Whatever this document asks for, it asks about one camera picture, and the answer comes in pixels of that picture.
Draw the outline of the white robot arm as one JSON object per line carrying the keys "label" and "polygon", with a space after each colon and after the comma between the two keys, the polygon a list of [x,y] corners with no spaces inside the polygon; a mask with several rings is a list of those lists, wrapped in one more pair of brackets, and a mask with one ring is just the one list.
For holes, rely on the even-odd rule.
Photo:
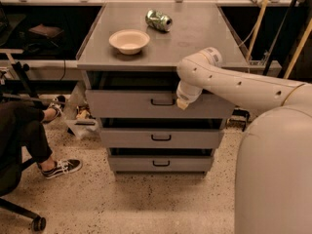
{"label": "white robot arm", "polygon": [[223,69],[209,47],[183,58],[177,105],[209,91],[256,115],[236,163],[235,234],[312,234],[312,85]]}

